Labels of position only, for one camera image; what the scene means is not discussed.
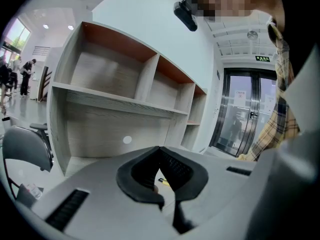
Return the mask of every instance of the white shelving unit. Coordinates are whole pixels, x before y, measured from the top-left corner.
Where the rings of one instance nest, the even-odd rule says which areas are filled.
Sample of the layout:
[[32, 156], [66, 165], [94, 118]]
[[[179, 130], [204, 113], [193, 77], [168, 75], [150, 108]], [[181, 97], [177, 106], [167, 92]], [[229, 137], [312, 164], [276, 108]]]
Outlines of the white shelving unit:
[[74, 30], [50, 88], [50, 141], [66, 177], [146, 147], [192, 150], [206, 102], [205, 91], [163, 55], [92, 22]]

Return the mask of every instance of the door handle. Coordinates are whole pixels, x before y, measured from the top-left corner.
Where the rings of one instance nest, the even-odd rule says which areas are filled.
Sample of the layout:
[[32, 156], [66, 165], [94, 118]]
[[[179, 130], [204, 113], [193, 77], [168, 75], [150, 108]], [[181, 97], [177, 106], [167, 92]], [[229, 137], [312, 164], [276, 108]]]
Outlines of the door handle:
[[252, 119], [252, 117], [258, 117], [258, 114], [255, 114], [254, 112], [250, 112], [250, 119]]

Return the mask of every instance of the black pants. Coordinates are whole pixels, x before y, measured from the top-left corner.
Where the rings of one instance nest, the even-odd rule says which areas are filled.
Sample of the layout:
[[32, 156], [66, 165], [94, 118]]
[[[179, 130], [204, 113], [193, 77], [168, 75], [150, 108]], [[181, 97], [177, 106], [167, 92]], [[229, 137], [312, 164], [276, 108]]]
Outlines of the black pants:
[[20, 87], [20, 94], [27, 95], [28, 94], [28, 86], [29, 86], [29, 77], [25, 76], [22, 79], [21, 87]]
[[10, 74], [10, 78], [12, 80], [13, 87], [16, 90], [17, 89], [17, 84], [18, 84], [18, 75], [17, 75], [17, 73], [12, 72]]

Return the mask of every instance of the vent grille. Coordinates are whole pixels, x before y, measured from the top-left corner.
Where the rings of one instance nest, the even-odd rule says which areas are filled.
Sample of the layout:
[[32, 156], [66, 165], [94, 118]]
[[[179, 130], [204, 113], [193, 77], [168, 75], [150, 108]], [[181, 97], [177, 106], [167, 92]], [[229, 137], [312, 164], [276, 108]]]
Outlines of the vent grille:
[[57, 230], [63, 231], [88, 195], [89, 193], [81, 190], [73, 191], [46, 219], [46, 222]]
[[32, 55], [47, 56], [49, 51], [50, 51], [50, 47], [35, 46]]

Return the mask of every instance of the plaid shirt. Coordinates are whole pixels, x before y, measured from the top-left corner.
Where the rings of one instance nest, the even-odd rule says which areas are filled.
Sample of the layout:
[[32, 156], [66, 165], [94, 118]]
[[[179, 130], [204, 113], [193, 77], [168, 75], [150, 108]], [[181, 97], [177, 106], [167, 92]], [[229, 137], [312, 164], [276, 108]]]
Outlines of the plaid shirt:
[[262, 151], [276, 148], [283, 140], [298, 135], [299, 127], [285, 100], [285, 91], [295, 76], [289, 61], [289, 46], [270, 18], [267, 22], [268, 34], [277, 48], [278, 60], [275, 64], [277, 76], [276, 102], [269, 121], [264, 125], [258, 140], [252, 144], [248, 154], [241, 154], [238, 160], [257, 161]]

